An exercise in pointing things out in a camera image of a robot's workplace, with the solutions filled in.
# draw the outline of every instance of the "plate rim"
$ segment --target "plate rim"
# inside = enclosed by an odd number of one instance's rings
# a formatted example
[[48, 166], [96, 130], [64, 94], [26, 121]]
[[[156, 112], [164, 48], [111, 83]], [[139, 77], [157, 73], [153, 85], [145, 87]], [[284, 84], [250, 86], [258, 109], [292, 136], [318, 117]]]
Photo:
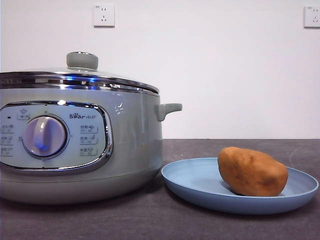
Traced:
[[297, 172], [300, 172], [304, 175], [306, 175], [307, 177], [311, 178], [313, 181], [315, 181], [316, 183], [316, 186], [311, 189], [310, 191], [306, 191], [306, 192], [303, 192], [303, 193], [298, 193], [298, 194], [294, 194], [294, 195], [289, 195], [289, 196], [244, 196], [244, 195], [230, 195], [230, 194], [225, 194], [225, 193], [216, 193], [216, 192], [209, 192], [209, 191], [202, 191], [202, 190], [198, 190], [198, 189], [194, 189], [194, 188], [191, 188], [191, 187], [188, 187], [188, 186], [185, 186], [185, 185], [182, 185], [182, 184], [179, 184], [179, 183], [176, 183], [176, 182], [173, 182], [172, 180], [170, 180], [168, 178], [168, 176], [166, 176], [164, 174], [164, 169], [167, 168], [168, 165], [171, 165], [171, 164], [174, 164], [174, 163], [178, 163], [178, 162], [184, 162], [184, 161], [191, 161], [191, 160], [197, 160], [197, 159], [213, 159], [213, 160], [217, 160], [218, 161], [218, 157], [196, 157], [196, 158], [187, 158], [187, 159], [181, 159], [181, 160], [177, 160], [177, 161], [172, 161], [172, 162], [169, 162], [167, 163], [166, 165], [164, 165], [162, 168], [161, 168], [161, 175], [163, 176], [163, 178], [167, 181], [169, 181], [170, 183], [172, 184], [175, 184], [177, 186], [180, 186], [182, 188], [186, 188], [186, 189], [189, 189], [189, 190], [192, 190], [192, 191], [197, 191], [197, 192], [200, 192], [200, 193], [206, 193], [206, 194], [209, 194], [209, 195], [218, 195], [218, 196], [222, 196], [222, 197], [229, 197], [229, 198], [240, 198], [240, 199], [268, 199], [268, 200], [273, 200], [273, 199], [288, 199], [288, 198], [296, 198], [296, 197], [301, 197], [301, 196], [305, 196], [305, 195], [309, 195], [309, 194], [312, 194], [314, 193], [315, 191], [317, 191], [317, 189], [319, 188], [319, 182], [318, 180], [311, 176], [310, 174], [308, 173], [305, 173], [301, 170], [298, 170], [298, 169], [295, 169], [295, 168], [292, 168], [292, 167], [288, 167], [288, 166], [285, 166], [287, 169], [291, 169], [293, 171], [297, 171]]

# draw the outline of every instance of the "wall outlet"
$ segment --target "wall outlet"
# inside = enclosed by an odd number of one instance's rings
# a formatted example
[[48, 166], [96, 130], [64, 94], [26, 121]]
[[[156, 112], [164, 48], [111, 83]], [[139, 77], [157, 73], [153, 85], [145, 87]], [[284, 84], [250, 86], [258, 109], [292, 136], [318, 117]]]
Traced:
[[115, 5], [106, 3], [93, 6], [93, 26], [114, 27], [115, 26]]
[[320, 5], [304, 7], [304, 27], [320, 28]]

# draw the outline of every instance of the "brown potato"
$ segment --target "brown potato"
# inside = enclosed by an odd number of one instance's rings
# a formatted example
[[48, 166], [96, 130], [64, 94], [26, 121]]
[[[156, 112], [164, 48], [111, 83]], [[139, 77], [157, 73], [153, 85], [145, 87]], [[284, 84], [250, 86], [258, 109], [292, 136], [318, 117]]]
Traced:
[[251, 149], [226, 147], [218, 155], [222, 179], [238, 194], [278, 196], [285, 188], [288, 170], [270, 155]]

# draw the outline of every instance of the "dark table surface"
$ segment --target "dark table surface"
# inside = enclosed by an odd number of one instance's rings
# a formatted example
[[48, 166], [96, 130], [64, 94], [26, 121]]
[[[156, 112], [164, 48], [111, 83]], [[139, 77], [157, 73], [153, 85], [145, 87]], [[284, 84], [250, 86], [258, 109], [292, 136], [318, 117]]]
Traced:
[[[166, 139], [163, 165], [216, 157], [237, 146], [270, 154], [320, 180], [320, 139]], [[305, 206], [274, 215], [238, 215], [193, 205], [174, 195], [159, 173], [123, 196], [75, 205], [41, 206], [0, 200], [1, 240], [318, 240], [320, 191]]]

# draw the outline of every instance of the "light blue plate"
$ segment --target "light blue plate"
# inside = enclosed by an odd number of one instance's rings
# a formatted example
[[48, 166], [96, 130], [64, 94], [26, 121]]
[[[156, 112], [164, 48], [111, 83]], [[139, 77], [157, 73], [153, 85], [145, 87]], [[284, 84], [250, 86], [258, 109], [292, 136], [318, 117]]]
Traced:
[[208, 209], [250, 215], [288, 212], [309, 202], [318, 181], [287, 167], [288, 180], [279, 196], [242, 196], [231, 191], [220, 176], [216, 157], [193, 158], [165, 165], [162, 176], [168, 188], [184, 200]]

